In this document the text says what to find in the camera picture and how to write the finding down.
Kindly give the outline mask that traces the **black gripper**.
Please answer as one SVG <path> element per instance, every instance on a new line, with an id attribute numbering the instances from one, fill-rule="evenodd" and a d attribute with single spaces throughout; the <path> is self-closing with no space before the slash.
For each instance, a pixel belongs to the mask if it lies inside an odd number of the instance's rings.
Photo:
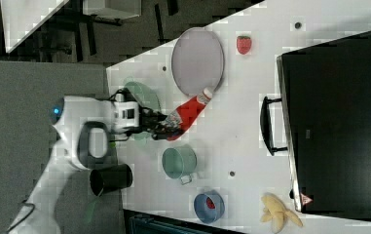
<path id="1" fill-rule="evenodd" d="M 176 140 L 182 135 L 181 130 L 167 129 L 167 116 L 148 107 L 139 108 L 139 122 L 142 131 L 151 134 L 154 140 Z"/>

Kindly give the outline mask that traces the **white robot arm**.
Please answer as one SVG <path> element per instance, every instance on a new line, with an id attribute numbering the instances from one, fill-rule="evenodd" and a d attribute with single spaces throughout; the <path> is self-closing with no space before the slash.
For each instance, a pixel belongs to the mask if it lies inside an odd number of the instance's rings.
<path id="1" fill-rule="evenodd" d="M 110 165 L 112 141 L 124 141 L 146 132 L 155 140 L 182 133 L 167 116 L 141 104 L 122 88 L 108 99 L 62 97 L 50 117 L 59 139 L 50 159 L 6 234 L 60 234 L 56 202 L 73 174 Z"/>

